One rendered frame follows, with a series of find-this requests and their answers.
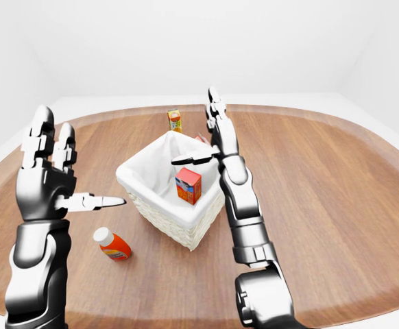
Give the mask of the white lined wicker basket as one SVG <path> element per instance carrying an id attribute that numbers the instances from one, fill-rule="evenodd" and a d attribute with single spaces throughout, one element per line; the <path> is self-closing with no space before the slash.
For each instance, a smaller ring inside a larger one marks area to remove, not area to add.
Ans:
<path id="1" fill-rule="evenodd" d="M 167 132 L 117 168 L 116 177 L 137 210 L 152 225 L 193 251 L 224 205 L 219 186 L 217 159 L 206 164 L 188 164 L 202 177 L 202 195 L 192 205 L 178 197 L 176 174 L 181 166 L 173 158 L 211 147 L 181 134 Z"/>

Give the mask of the red orange printed carton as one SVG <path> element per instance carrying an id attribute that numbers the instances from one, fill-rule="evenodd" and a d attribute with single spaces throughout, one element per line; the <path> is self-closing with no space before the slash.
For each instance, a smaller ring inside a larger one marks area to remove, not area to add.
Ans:
<path id="1" fill-rule="evenodd" d="M 195 205 L 202 195 L 202 176 L 182 168 L 175 176 L 178 197 Z"/>

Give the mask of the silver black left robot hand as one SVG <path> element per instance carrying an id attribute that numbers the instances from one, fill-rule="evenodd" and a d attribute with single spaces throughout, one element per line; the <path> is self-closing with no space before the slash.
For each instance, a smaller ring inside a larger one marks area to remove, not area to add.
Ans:
<path id="1" fill-rule="evenodd" d="M 16 179 L 16 200 L 25 221 L 62 219 L 70 212 L 99 210 L 126 203 L 121 197 L 76 193 L 75 130 L 69 123 L 54 140 L 53 112 L 39 106 L 24 134 L 23 162 Z"/>

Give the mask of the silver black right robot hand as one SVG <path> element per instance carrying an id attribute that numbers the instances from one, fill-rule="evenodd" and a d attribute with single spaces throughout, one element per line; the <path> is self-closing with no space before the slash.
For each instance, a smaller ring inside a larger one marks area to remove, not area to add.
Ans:
<path id="1" fill-rule="evenodd" d="M 208 98 L 210 104 L 206 109 L 206 118 L 208 131 L 212 134 L 211 147 L 177 156 L 171 160 L 172 165 L 200 165 L 216 158 L 228 167 L 232 163 L 234 166 L 244 166 L 233 123 L 226 115 L 225 102 L 213 86 L 208 89 Z"/>

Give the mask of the yellow orange juice carton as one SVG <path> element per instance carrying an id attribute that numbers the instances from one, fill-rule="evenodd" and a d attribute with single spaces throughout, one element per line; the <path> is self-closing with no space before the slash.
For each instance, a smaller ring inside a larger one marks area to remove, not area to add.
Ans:
<path id="1" fill-rule="evenodd" d="M 169 128 L 174 132 L 182 132 L 182 122 L 181 122 L 181 114 L 180 111 L 175 108 L 173 110 L 169 110 L 167 112 L 168 120 L 169 120 Z"/>

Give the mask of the orange bottle with white cap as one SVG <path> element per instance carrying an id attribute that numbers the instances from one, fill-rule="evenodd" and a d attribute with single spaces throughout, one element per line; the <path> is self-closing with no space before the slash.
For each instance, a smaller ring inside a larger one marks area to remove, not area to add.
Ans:
<path id="1" fill-rule="evenodd" d="M 112 260 L 126 260 L 131 256 L 130 246 L 106 227 L 95 230 L 93 239 L 99 244 L 101 251 Z"/>

